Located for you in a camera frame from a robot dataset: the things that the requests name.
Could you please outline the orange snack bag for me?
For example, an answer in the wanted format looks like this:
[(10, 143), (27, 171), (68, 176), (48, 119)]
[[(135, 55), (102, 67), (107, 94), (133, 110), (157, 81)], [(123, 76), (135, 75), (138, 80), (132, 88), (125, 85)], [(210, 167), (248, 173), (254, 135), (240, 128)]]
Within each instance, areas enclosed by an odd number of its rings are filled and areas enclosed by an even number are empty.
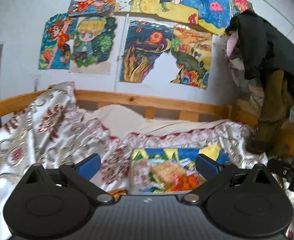
[(165, 185), (166, 192), (180, 192), (180, 191), (191, 191), (196, 189), (198, 186), (203, 184), (205, 179), (196, 174), (187, 175), (173, 175), (172, 180)]

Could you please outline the gold foil snack packet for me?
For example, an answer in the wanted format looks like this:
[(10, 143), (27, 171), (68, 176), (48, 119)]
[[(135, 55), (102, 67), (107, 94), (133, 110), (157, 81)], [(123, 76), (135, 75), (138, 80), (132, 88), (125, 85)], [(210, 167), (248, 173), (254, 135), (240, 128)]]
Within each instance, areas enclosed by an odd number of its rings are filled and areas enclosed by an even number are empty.
[(127, 195), (128, 191), (126, 189), (118, 189), (118, 190), (112, 190), (108, 192), (110, 195), (112, 195), (117, 202), (119, 198), (123, 195)]

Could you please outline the rice cracker clear pack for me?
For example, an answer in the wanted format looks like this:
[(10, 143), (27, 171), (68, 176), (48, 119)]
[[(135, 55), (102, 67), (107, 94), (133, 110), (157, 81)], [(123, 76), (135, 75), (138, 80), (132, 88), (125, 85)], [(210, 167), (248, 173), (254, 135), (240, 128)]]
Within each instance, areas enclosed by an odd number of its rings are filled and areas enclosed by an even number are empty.
[(186, 169), (182, 167), (178, 163), (172, 163), (170, 161), (164, 161), (161, 164), (158, 164), (156, 166), (153, 166), (150, 168), (150, 171), (152, 174), (156, 176), (158, 180), (160, 180), (165, 185), (169, 183), (169, 181), (172, 180), (173, 175), (185, 175)]

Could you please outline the silver tray with drawing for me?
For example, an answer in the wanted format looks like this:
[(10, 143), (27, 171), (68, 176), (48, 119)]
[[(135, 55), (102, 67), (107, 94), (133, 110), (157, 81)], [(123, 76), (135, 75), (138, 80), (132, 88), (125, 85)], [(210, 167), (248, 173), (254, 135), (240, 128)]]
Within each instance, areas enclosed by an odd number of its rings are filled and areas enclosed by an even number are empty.
[(203, 148), (135, 148), (130, 194), (181, 194), (196, 189), (230, 161), (219, 144)]

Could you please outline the peanut bar clear pack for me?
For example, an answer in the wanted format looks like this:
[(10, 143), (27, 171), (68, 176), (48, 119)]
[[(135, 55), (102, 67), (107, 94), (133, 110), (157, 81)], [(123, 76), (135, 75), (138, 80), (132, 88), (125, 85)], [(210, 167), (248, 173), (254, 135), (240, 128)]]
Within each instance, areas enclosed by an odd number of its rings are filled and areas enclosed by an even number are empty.
[(150, 168), (147, 159), (135, 161), (131, 167), (132, 192), (147, 191), (151, 187), (149, 179)]

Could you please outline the floral satin bedspread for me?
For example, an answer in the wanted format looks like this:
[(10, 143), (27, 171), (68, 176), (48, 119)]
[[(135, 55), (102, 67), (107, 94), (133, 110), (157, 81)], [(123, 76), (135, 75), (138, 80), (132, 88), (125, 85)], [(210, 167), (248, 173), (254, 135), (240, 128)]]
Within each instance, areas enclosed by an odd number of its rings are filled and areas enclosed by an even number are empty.
[[(98, 119), (83, 122), (74, 89), (55, 85), (0, 128), (0, 239), (294, 239), (294, 192), (267, 168), (272, 157), (245, 149), (250, 126), (120, 139)], [(130, 194), (133, 149), (216, 144), (238, 171), (204, 203), (182, 203), (189, 192)], [(90, 182), (128, 191), (115, 203), (91, 203), (59, 172), (94, 153), (101, 167)]]

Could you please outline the cream pillow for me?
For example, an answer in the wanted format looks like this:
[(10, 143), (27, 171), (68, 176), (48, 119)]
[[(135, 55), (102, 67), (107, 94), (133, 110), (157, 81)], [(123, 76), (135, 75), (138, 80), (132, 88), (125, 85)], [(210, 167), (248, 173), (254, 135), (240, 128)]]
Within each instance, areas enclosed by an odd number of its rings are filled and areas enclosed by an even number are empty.
[(185, 120), (146, 119), (137, 112), (121, 105), (108, 105), (95, 111), (86, 111), (83, 122), (98, 119), (112, 136), (124, 139), (130, 133), (167, 135), (188, 132), (194, 129), (213, 128), (225, 120), (191, 122)]

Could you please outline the pile of dark clothes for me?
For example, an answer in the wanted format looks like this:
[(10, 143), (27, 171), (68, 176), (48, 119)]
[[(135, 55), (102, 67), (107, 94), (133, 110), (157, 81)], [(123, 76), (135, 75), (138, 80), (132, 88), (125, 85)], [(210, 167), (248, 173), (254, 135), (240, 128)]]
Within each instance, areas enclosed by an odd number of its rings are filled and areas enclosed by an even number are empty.
[(226, 31), (238, 34), (244, 78), (259, 80), (264, 92), (257, 129), (246, 149), (269, 152), (294, 104), (294, 44), (250, 9), (232, 17)]

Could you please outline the blond boy drawing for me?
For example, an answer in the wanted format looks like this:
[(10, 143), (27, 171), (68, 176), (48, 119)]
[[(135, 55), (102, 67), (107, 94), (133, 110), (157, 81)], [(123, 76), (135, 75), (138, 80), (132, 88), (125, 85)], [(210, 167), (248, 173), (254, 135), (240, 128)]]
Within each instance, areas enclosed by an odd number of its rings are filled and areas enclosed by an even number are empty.
[(118, 27), (114, 16), (80, 17), (71, 46), (71, 73), (108, 75)]

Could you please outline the landscape hill drawing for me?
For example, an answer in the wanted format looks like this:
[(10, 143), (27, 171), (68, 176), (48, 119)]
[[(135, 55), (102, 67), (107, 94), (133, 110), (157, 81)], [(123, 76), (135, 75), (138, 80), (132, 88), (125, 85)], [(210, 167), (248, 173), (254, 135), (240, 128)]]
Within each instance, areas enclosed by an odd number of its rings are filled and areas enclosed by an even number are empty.
[(179, 69), (172, 83), (206, 89), (212, 61), (211, 33), (176, 24), (172, 33), (171, 54)]

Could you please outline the red-haired girl drawing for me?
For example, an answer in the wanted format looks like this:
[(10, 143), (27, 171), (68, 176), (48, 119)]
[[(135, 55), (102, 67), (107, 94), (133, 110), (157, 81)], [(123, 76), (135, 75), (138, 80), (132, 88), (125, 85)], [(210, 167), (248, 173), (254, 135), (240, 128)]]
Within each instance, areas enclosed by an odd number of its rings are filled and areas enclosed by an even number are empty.
[(40, 46), (38, 68), (69, 69), (70, 46), (74, 39), (78, 18), (68, 13), (56, 14), (46, 21)]

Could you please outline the seaweed and planet drawing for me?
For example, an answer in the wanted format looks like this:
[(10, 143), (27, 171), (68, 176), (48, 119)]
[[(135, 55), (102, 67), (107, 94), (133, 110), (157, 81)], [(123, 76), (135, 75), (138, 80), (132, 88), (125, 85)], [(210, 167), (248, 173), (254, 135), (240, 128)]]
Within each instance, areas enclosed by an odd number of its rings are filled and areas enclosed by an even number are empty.
[(142, 83), (155, 61), (171, 49), (173, 27), (158, 22), (131, 20), (122, 57), (121, 82)]

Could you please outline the pink jellyfish drawing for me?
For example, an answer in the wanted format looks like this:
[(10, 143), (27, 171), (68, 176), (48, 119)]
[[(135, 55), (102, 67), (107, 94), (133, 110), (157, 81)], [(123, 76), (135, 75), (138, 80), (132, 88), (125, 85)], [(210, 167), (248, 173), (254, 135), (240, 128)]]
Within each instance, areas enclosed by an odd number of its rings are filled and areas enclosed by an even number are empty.
[(229, 22), (230, 0), (199, 0), (199, 26), (215, 35), (224, 35)]

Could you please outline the red flower drawing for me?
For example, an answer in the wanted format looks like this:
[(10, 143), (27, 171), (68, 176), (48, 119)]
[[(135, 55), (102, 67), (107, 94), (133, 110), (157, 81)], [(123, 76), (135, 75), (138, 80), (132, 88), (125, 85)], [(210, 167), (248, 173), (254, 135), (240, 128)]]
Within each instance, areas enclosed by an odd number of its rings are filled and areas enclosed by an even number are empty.
[(237, 16), (246, 10), (254, 11), (253, 5), (248, 0), (230, 0), (231, 17)]

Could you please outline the wooden bed frame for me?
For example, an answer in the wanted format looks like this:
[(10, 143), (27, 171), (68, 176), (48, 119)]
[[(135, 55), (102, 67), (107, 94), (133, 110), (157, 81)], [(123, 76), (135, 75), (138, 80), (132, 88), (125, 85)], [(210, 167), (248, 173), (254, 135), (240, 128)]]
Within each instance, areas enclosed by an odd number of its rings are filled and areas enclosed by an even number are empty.
[[(44, 90), (21, 94), (0, 100), (0, 118), (10, 113), (17, 113), (28, 106)], [(153, 119), (156, 109), (167, 109), (179, 111), (179, 119), (197, 122), (199, 115), (213, 115), (219, 119), (230, 119), (255, 127), (258, 118), (242, 111), (238, 106), (225, 105), (216, 106), (206, 103), (191, 102), (186, 100), (176, 100), (160, 98), (156, 96), (144, 96), (137, 94), (102, 92), (96, 90), (74, 90), (76, 99), (79, 101), (96, 102), (98, 108), (107, 105), (128, 105), (145, 108), (144, 117)]]

